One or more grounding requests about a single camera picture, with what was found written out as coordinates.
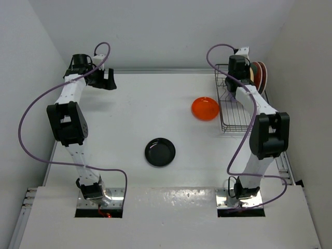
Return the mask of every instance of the purple cable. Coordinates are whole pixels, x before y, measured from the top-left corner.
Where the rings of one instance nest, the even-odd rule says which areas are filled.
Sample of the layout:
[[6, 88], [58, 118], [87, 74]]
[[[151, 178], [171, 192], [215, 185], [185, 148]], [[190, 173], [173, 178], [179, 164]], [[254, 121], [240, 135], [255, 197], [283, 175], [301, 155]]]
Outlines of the purple cable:
[[[110, 45], [109, 43], [106, 43], [106, 42], [102, 42], [102, 43], [99, 43], [96, 48], [94, 49], [94, 53], [96, 52], [96, 50], [99, 48], [100, 45], [102, 44], [106, 44], [108, 46], [108, 52], [105, 56], [105, 58], [103, 59], [103, 61], [97, 65], [94, 69], [92, 69], [91, 71], [87, 72], [86, 74], [83, 74], [73, 80], [70, 80], [70, 81], [67, 81], [65, 83], [61, 83], [49, 90], [47, 90], [46, 92], [42, 93], [40, 96], [38, 96], [28, 107], [27, 109], [25, 110], [25, 112], [23, 113], [23, 116], [20, 120], [20, 124], [19, 124], [19, 130], [18, 130], [18, 137], [19, 137], [19, 142], [20, 142], [20, 145], [22, 147], [22, 149], [25, 151], [25, 153], [27, 153], [30, 157], [32, 157], [33, 159], [39, 161], [39, 162], [43, 162], [43, 163], [50, 163], [50, 164], [58, 164], [58, 165], [71, 165], [71, 166], [79, 166], [79, 167], [84, 167], [83, 164], [79, 164], [79, 163], [70, 163], [70, 162], [52, 162], [52, 161], [48, 161], [48, 160], [44, 160], [44, 159], [41, 159], [41, 158], [38, 158], [36, 156], [34, 156], [33, 154], [31, 154], [28, 149], [25, 147], [25, 145], [23, 144], [23, 141], [22, 141], [22, 124], [23, 124], [23, 121], [27, 115], [27, 113], [30, 111], [31, 107], [38, 101], [40, 100], [42, 97], [44, 97], [46, 94], [50, 93], [51, 91], [59, 88], [59, 87], [63, 87], [65, 85], [68, 85], [69, 83], [73, 82], [73, 81], [77, 81], [79, 79], [82, 79], [90, 74], [92, 74], [93, 72], [97, 71], [99, 69], [99, 67], [101, 67], [105, 61], [107, 60], [109, 54], [110, 54]], [[93, 170], [98, 170], [98, 171], [118, 171], [118, 172], [121, 172], [122, 174], [124, 174], [124, 178], [126, 180], [126, 183], [125, 183], [125, 190], [124, 190], [124, 194], [123, 194], [123, 203], [122, 203], [122, 210], [123, 210], [123, 207], [125, 205], [125, 199], [126, 199], [126, 194], [127, 194], [127, 185], [128, 185], [128, 178], [127, 178], [127, 174], [125, 173], [125, 171], [123, 170], [120, 170], [120, 169], [102, 169], [102, 168], [97, 168], [97, 167], [93, 167], [93, 166], [89, 166], [89, 165], [86, 165], [85, 167], [89, 168], [89, 169], [93, 169]]]
[[[209, 60], [209, 54], [210, 54], [210, 52], [211, 52], [214, 48], [216, 48], [216, 47], [221, 47], [221, 46], [226, 46], [226, 47], [229, 47], [229, 48], [235, 50], [235, 48], [234, 48], [233, 46], [228, 45], [228, 44], [217, 44], [217, 45], [214, 45], [212, 48], [210, 48], [210, 49], [208, 50], [208, 52], [207, 52], [207, 54], [206, 54], [206, 61], [207, 61], [207, 63], [208, 63], [208, 64], [209, 64], [214, 70], [218, 71], [219, 73], [221, 73], [221, 74], [223, 74], [223, 75], [226, 75], [228, 78], [234, 80], [234, 81], [235, 81], [236, 83], [238, 83], [241, 87], [243, 87], [247, 92], [250, 92], [249, 89], [248, 89], [248, 88], [247, 88], [242, 82], [240, 82], [239, 80], [237, 80], [237, 79], [234, 78], [233, 76], [227, 74], [226, 72], [219, 70], [217, 67], [215, 67], [215, 66], [210, 62], [210, 60]], [[234, 161], [235, 161], [235, 158], [238, 156], [238, 154], [239, 154], [239, 152], [240, 152], [240, 150], [241, 150], [241, 148], [242, 148], [242, 146], [243, 146], [243, 144], [244, 144], [246, 138], [248, 137], [248, 135], [249, 135], [249, 133], [250, 133], [250, 129], [251, 129], [251, 128], [253, 127], [253, 125], [254, 125], [254, 121], [255, 121], [255, 118], [254, 118], [254, 117], [256, 117], [256, 114], [257, 114], [257, 105], [256, 105], [255, 98], [253, 97], [253, 95], [252, 95], [251, 93], [249, 94], [249, 96], [250, 96], [250, 98], [252, 99], [253, 104], [254, 104], [253, 118], [251, 119], [251, 121], [250, 121], [250, 123], [249, 123], [249, 127], [248, 127], [247, 131], [245, 132], [244, 137], [243, 137], [243, 139], [241, 140], [239, 147], [238, 147], [237, 150], [235, 151], [235, 153], [234, 153], [232, 159], [230, 160], [230, 162], [229, 162], [229, 164], [228, 164], [228, 166], [227, 166], [227, 174], [232, 175], [232, 176], [257, 176], [257, 177], [262, 177], [262, 175], [260, 175], [260, 174], [248, 174], [248, 173], [238, 173], [238, 174], [235, 174], [235, 173], [230, 172], [230, 168], [231, 168], [231, 166], [233, 165], [233, 163], [234, 163]], [[247, 209], [253, 209], [253, 208], [256, 208], [256, 207], [258, 207], [258, 206], [262, 206], [262, 205], [265, 205], [265, 204], [271, 203], [272, 201], [275, 201], [275, 200], [279, 199], [280, 197], [282, 197], [282, 196], [286, 193], [286, 191], [287, 191], [287, 181], [286, 181], [283, 177], [281, 177], [281, 176], [277, 176], [277, 175], [266, 175], [266, 176], [264, 176], [264, 177], [266, 177], [266, 178], [278, 178], [278, 179], [281, 179], [281, 180], [284, 182], [284, 184], [285, 184], [285, 188], [284, 188], [284, 190], [281, 192], [281, 194], [279, 194], [278, 196], [276, 196], [275, 198], [273, 198], [273, 199], [271, 199], [271, 200], [269, 200], [269, 201], [263, 202], [262, 204], [259, 204], [259, 205], [256, 205], [256, 206], [247, 207], [247, 208], [245, 208], [245, 209], [237, 209], [237, 208], [235, 208], [235, 209], [234, 209], [235, 211], [237, 211], [237, 210], [238, 210], [238, 211], [242, 211], [242, 210], [247, 210]]]

